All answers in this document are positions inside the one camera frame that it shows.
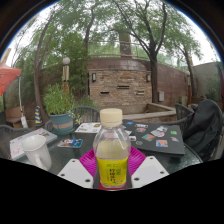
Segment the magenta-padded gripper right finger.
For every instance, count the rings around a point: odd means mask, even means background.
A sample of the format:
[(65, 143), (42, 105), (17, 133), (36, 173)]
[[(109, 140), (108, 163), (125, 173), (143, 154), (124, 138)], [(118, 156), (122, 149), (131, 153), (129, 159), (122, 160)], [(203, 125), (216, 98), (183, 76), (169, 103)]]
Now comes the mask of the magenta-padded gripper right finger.
[(169, 175), (154, 156), (145, 156), (134, 147), (129, 155), (128, 172), (132, 188), (143, 187)]

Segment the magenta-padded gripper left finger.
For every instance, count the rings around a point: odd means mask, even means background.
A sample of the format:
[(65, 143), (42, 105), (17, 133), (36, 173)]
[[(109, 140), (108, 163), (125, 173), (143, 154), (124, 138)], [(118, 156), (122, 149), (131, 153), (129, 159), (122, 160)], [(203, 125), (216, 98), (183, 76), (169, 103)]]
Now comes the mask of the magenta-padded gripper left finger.
[(89, 150), (79, 159), (71, 159), (58, 176), (83, 188), (93, 188), (97, 162), (93, 150)]

